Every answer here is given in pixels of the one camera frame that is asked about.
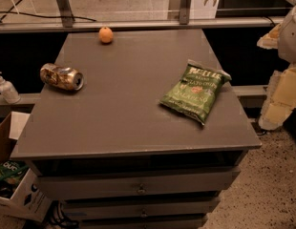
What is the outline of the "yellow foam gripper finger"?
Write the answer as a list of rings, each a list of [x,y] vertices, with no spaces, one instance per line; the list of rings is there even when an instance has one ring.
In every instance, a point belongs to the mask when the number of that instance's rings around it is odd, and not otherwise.
[[[267,50],[277,49],[280,28],[280,24],[276,25],[271,31],[258,40],[257,46]]]
[[[259,126],[264,130],[275,130],[296,109],[296,64],[290,64],[283,72],[275,71],[269,80],[259,118]]]

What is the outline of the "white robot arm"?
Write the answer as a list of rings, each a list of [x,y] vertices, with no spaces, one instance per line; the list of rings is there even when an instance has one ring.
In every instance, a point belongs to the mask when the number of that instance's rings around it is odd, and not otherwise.
[[[258,123],[271,131],[281,127],[296,109],[296,5],[282,23],[258,40],[257,46],[277,49],[279,57],[289,63],[282,73],[275,71],[267,85]]]

